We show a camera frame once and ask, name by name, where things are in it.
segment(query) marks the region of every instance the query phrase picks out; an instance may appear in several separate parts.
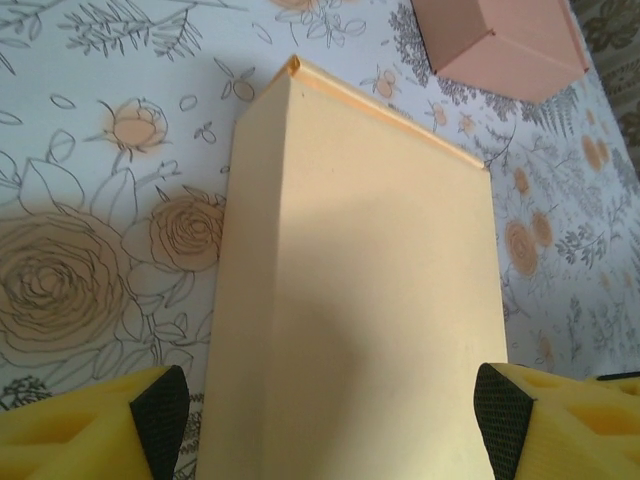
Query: black rubber pad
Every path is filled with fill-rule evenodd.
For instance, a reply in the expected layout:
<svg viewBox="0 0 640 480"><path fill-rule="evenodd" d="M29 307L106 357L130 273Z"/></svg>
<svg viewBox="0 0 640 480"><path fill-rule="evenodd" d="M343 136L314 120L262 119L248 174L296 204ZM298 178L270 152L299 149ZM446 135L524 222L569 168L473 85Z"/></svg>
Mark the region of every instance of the black rubber pad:
<svg viewBox="0 0 640 480"><path fill-rule="evenodd" d="M491 365L478 370L473 407L496 480L516 476L534 401Z"/></svg>
<svg viewBox="0 0 640 480"><path fill-rule="evenodd" d="M625 378L640 377L640 372L628 372L628 373L614 373L613 375L600 375L598 377L599 382L606 382L608 380L624 380Z"/></svg>
<svg viewBox="0 0 640 480"><path fill-rule="evenodd" d="M169 368L129 406L153 478L170 480L189 416L184 372Z"/></svg>

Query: beige box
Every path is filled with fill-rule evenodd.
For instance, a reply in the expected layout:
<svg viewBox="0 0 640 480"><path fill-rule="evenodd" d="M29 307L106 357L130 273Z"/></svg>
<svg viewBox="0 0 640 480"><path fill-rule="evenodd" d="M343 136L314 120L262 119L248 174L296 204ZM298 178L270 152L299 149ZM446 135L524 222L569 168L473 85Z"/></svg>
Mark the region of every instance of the beige box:
<svg viewBox="0 0 640 480"><path fill-rule="evenodd" d="M198 479L493 478L482 163L294 57L238 121Z"/></svg>
<svg viewBox="0 0 640 480"><path fill-rule="evenodd" d="M434 73L542 102L589 68L566 0L412 0Z"/></svg>

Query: cardboard box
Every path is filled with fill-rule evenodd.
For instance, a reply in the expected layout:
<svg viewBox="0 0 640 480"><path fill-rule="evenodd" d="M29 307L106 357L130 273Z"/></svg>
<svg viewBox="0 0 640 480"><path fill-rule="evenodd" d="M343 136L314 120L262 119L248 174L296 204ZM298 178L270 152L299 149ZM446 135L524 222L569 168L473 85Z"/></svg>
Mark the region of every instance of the cardboard box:
<svg viewBox="0 0 640 480"><path fill-rule="evenodd" d="M566 0L413 0L434 73L539 103L589 68Z"/></svg>
<svg viewBox="0 0 640 480"><path fill-rule="evenodd" d="M493 478L489 173L294 57L238 121L197 478Z"/></svg>

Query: pink box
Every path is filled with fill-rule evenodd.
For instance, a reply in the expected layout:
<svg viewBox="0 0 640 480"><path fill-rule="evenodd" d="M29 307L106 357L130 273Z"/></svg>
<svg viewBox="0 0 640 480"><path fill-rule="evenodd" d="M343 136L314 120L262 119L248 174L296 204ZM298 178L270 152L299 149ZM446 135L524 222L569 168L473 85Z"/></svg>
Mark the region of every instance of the pink box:
<svg viewBox="0 0 640 480"><path fill-rule="evenodd" d="M413 0L434 73L542 102L589 68L565 0Z"/></svg>

